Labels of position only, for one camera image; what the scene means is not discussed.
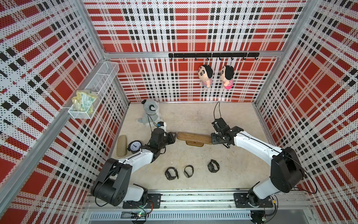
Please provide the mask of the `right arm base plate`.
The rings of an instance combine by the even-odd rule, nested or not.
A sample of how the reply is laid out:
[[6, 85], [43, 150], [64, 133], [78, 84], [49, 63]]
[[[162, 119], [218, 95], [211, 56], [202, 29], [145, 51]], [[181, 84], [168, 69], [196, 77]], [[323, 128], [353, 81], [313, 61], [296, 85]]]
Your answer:
[[273, 202], [269, 197], [259, 199], [254, 194], [234, 193], [234, 203], [236, 208], [273, 208]]

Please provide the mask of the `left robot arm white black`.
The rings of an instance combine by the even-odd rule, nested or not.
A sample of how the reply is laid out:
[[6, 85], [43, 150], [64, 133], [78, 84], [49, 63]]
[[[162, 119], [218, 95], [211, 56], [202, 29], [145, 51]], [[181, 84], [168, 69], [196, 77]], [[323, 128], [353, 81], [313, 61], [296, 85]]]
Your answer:
[[137, 152], [119, 160], [108, 159], [91, 188], [92, 196], [113, 206], [118, 206], [123, 201], [138, 207], [145, 206], [148, 189], [131, 185], [131, 175], [141, 167], [153, 163], [161, 155], [162, 149], [175, 143], [176, 136], [175, 132], [167, 133], [162, 128], [155, 128], [147, 144], [135, 141], [130, 143], [129, 149], [136, 149]]

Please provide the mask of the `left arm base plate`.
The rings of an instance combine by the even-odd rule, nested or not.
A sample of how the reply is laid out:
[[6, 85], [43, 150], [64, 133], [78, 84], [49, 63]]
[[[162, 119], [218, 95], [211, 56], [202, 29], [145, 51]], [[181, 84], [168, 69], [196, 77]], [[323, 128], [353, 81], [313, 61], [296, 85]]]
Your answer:
[[125, 201], [123, 203], [123, 209], [135, 209], [135, 208], [144, 208], [144, 209], [159, 209], [161, 204], [162, 194], [148, 194], [144, 195], [143, 200], [138, 202], [136, 201]]

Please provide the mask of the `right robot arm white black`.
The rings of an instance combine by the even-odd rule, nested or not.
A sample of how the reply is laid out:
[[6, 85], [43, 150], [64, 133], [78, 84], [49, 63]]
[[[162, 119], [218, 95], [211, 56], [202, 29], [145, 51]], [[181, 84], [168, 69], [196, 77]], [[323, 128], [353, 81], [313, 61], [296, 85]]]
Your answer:
[[259, 207], [262, 201], [278, 192], [289, 193], [304, 178], [304, 169], [295, 150], [280, 148], [261, 141], [240, 127], [230, 128], [223, 118], [212, 122], [211, 134], [214, 145], [241, 147], [262, 159], [270, 166], [270, 176], [258, 182], [248, 191], [249, 204]]

